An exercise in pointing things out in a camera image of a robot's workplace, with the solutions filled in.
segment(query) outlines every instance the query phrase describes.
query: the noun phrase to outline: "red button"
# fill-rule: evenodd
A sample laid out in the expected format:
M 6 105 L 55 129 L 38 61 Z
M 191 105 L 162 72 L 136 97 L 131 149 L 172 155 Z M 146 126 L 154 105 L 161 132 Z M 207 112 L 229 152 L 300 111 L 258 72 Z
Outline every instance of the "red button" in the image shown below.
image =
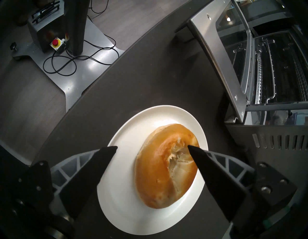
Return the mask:
M 53 44 L 54 46 L 57 46 L 57 45 L 58 45 L 58 40 L 57 40 L 57 39 L 54 39 L 54 40 L 52 41 L 52 44 Z

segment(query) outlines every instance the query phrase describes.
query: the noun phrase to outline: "black cable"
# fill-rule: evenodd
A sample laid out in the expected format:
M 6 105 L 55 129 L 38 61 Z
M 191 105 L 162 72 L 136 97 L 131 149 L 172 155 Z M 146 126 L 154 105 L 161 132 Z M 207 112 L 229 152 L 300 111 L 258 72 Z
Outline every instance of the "black cable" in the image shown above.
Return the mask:
M 92 20 L 91 20 L 91 18 L 89 17 L 89 15 L 87 15 L 88 16 L 88 18 L 90 19 L 90 21 L 92 22 Z M 92 22 L 93 23 L 93 22 Z M 94 23 L 93 23 L 94 24 Z
M 91 59 L 91 60 L 93 60 L 93 61 L 95 61 L 95 62 L 97 62 L 97 63 L 100 63 L 100 64 L 102 64 L 102 65 L 110 66 L 110 65 L 112 65 L 112 63 L 111 63 L 111 64 L 102 63 L 102 62 L 96 60 L 95 58 L 93 58 L 92 56 L 94 56 L 96 53 L 98 53 L 98 52 L 101 51 L 101 50 L 114 50 L 114 51 L 117 53 L 118 57 L 120 57 L 118 51 L 117 51 L 116 49 L 114 49 L 114 47 L 116 46 L 116 41 L 115 41 L 115 40 L 114 40 L 115 44 L 114 44 L 112 47 L 100 47 L 100 46 L 97 46 L 97 45 L 94 45 L 94 44 L 88 42 L 87 40 L 84 40 L 84 41 L 87 42 L 87 43 L 89 43 L 90 45 L 96 47 L 96 48 L 99 48 L 99 50 L 97 50 L 97 51 L 96 51 L 94 54 L 92 54 L 91 56 L 76 56 L 76 57 L 73 57 L 73 56 L 71 56 L 71 55 L 68 53 L 68 51 L 67 51 L 67 49 L 66 49 L 66 47 L 65 47 L 65 51 L 66 51 L 66 53 L 67 53 L 70 57 L 68 57 L 68 56 L 61 56 L 61 55 L 55 56 L 55 53 L 56 53 L 56 51 L 55 51 L 55 52 L 52 54 L 52 56 L 48 57 L 48 58 L 44 61 L 44 63 L 43 63 L 43 70 L 44 70 L 46 73 L 49 73 L 49 74 L 58 73 L 59 75 L 62 75 L 62 76 L 71 76 L 71 75 L 73 75 L 73 74 L 77 71 L 77 64 L 76 64 L 76 62 L 75 62 L 74 60 L 87 60 L 87 59 Z M 65 57 L 65 58 L 68 58 L 68 59 L 70 59 L 70 60 L 69 60 L 67 63 L 65 63 L 60 69 L 56 70 L 56 69 L 54 68 L 54 64 L 53 64 L 53 58 L 54 58 L 54 57 Z M 51 65 L 52 65 L 52 68 L 54 69 L 54 72 L 48 72 L 48 71 L 45 70 L 45 67 L 44 67 L 46 61 L 47 61 L 48 59 L 50 59 L 50 58 L 51 58 Z M 74 70 L 74 72 L 71 73 L 71 74 L 68 74 L 68 75 L 61 74 L 59 71 L 61 71 L 64 67 L 66 67 L 71 61 L 74 62 L 74 64 L 75 64 L 75 70 Z
M 106 7 L 105 7 L 104 11 L 106 11 L 107 6 L 108 6 L 108 3 L 109 3 L 109 0 L 107 0 L 107 5 L 106 5 Z M 95 17 L 98 17 L 99 15 L 101 15 L 101 14 L 104 12 L 104 11 L 102 11 L 102 12 L 95 12 L 95 11 L 93 10 L 93 8 L 92 8 L 92 0 L 91 0 L 91 7 L 89 7 L 89 9 L 91 9 L 91 11 L 92 11 L 92 12 L 94 12 L 94 13 L 98 14 L 98 15 L 97 15 L 97 16 L 95 16 Z

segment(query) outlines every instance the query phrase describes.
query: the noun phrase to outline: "wooden floor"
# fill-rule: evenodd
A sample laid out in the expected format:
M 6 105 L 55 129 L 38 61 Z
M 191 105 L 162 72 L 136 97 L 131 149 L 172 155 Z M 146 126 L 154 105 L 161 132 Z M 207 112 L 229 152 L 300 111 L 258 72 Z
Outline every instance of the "wooden floor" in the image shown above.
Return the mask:
M 127 50 L 144 33 L 188 0 L 110 0 L 94 24 Z M 107 0 L 93 0 L 94 11 Z M 31 60 L 15 61 L 12 42 L 30 42 L 27 26 L 9 27 L 0 39 L 0 145 L 30 164 L 49 134 L 65 115 L 65 95 Z

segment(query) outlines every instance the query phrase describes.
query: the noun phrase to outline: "toaster oven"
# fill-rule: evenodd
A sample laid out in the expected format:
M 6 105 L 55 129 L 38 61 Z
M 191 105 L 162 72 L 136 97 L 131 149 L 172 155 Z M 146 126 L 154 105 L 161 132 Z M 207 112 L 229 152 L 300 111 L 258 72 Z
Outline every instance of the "toaster oven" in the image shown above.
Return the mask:
M 230 105 L 224 123 L 251 165 L 308 183 L 307 39 L 281 1 L 214 0 L 186 26 L 210 59 Z

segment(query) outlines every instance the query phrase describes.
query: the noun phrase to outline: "white plate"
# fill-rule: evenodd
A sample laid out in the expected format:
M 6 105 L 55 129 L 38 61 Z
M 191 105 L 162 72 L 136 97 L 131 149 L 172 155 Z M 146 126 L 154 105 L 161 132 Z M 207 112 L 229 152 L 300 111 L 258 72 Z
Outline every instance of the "white plate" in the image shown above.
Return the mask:
M 150 133 L 159 126 L 172 123 L 182 124 L 191 130 L 200 147 L 208 150 L 206 137 L 198 121 L 186 110 L 171 105 L 155 106 L 136 114 L 108 144 L 116 145 L 118 149 L 97 185 L 97 195 L 106 218 L 124 232 L 150 235 L 164 231 L 179 222 L 201 194 L 204 180 L 199 170 L 190 189 L 167 208 L 149 208 L 136 193 L 134 165 L 137 153 Z

